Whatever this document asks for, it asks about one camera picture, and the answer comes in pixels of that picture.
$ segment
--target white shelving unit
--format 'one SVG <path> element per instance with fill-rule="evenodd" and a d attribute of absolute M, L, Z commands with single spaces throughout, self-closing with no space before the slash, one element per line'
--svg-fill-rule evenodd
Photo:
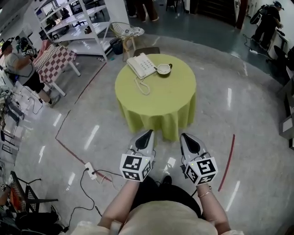
<path fill-rule="evenodd" d="M 90 17 L 95 15 L 95 13 L 103 10 L 106 8 L 106 5 L 103 6 L 98 6 L 98 7 L 93 7 L 91 9 L 86 9 L 85 4 L 83 0 L 78 0 L 83 12 L 80 12 L 78 14 L 75 14 L 73 16 L 70 16 L 64 20 L 61 20 L 60 23 L 58 23 L 56 26 L 54 26 L 52 29 L 46 31 L 46 20 L 51 17 L 53 14 L 57 13 L 60 11 L 62 8 L 65 6 L 72 4 L 76 0 L 70 0 L 66 4 L 63 4 L 62 6 L 56 8 L 51 14 L 46 16 L 44 19 L 39 20 L 37 17 L 37 11 L 42 9 L 45 5 L 51 2 L 51 0 L 47 0 L 44 3 L 42 3 L 41 6 L 39 6 L 35 10 L 35 16 L 37 17 L 42 29 L 46 33 L 48 38 L 51 33 L 54 33 L 55 31 L 65 27 L 69 26 L 68 32 L 59 37 L 58 39 L 52 39 L 55 43 L 60 43 L 63 41 L 70 41 L 69 45 L 67 46 L 70 50 L 76 52 L 77 54 L 82 54 L 82 55 L 101 55 L 104 57 L 104 59 L 107 61 L 106 57 L 106 51 L 107 54 L 109 52 L 110 48 L 110 43 L 109 41 L 113 38 L 106 38 L 106 34 L 108 32 L 109 24 L 110 22 L 100 22 L 100 23 L 92 23 L 90 20 Z M 80 25 L 73 27 L 71 24 L 76 23 L 76 22 L 81 22 L 81 21 L 87 21 L 88 24 L 85 25 Z M 90 34 L 85 34 L 84 29 L 86 27 L 90 27 L 92 32 Z M 101 32 L 104 33 L 104 37 L 102 39 L 98 38 L 98 34 Z"/>

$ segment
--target black shorts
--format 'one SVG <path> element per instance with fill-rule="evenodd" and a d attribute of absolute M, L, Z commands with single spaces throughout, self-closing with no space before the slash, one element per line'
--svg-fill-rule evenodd
<path fill-rule="evenodd" d="M 28 86 L 31 90 L 39 93 L 45 87 L 45 84 L 40 82 L 40 77 L 38 73 L 34 72 L 29 80 L 26 81 L 24 86 Z"/>

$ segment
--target beige top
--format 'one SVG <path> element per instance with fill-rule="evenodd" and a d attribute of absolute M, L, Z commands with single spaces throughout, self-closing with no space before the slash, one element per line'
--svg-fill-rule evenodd
<path fill-rule="evenodd" d="M 110 230 L 96 225 L 78 225 L 72 235 L 108 235 Z M 189 207 L 174 201 L 152 201 L 134 209 L 119 235 L 217 235 L 215 227 L 198 218 Z M 243 235 L 229 231 L 223 235 Z"/>

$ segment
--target cap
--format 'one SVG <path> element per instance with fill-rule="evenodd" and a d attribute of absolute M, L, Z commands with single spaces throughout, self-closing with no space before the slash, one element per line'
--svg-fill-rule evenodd
<path fill-rule="evenodd" d="M 274 1 L 274 5 L 282 8 L 282 4 L 279 1 Z"/>
<path fill-rule="evenodd" d="M 6 41 L 5 43 L 3 43 L 2 47 L 1 47 L 1 51 L 5 51 L 5 49 L 11 44 L 11 41 Z"/>

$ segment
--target checkered tablecloth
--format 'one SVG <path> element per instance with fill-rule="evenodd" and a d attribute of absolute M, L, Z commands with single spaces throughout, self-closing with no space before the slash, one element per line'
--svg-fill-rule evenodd
<path fill-rule="evenodd" d="M 57 79 L 57 75 L 76 58 L 77 54 L 64 46 L 55 47 L 51 52 L 44 54 L 34 62 L 36 71 L 43 82 L 51 82 Z"/>

